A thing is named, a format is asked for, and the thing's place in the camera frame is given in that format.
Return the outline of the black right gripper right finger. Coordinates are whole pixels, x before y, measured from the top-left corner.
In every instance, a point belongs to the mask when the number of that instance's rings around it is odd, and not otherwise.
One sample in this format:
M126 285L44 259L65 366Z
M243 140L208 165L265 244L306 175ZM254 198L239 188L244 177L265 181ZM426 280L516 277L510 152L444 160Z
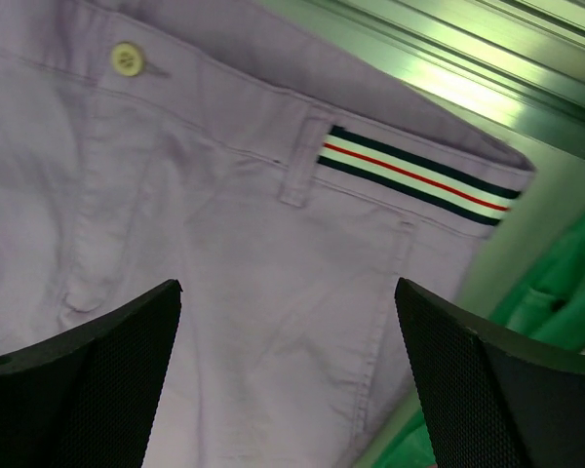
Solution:
M440 467L585 467L585 356L402 278L400 329Z

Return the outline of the purple trousers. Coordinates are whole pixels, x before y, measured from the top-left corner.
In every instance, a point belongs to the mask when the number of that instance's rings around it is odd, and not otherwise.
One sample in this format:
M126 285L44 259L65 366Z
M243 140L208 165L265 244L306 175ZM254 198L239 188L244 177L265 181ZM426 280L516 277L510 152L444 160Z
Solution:
M349 467L531 162L252 1L0 1L0 355L174 278L149 467Z

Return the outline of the aluminium frame rail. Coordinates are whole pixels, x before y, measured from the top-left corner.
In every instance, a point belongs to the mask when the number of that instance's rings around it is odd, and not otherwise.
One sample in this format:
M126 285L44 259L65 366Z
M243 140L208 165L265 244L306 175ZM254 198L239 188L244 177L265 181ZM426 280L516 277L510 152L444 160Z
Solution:
M585 160L585 1L272 1L484 129Z

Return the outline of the green item under trousers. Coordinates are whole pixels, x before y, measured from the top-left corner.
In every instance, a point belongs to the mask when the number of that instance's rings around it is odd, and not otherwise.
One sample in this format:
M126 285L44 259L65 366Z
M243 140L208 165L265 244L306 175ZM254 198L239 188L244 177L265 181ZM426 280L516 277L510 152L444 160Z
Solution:
M585 356L585 213L484 319ZM420 401L418 411L375 463L379 467L440 467Z

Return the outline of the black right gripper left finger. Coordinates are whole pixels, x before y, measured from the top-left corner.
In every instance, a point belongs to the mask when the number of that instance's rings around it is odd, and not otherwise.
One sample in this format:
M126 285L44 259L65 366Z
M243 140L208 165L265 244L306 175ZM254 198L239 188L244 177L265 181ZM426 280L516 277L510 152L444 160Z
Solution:
M0 356L0 468L139 467L178 327L169 280L124 306Z

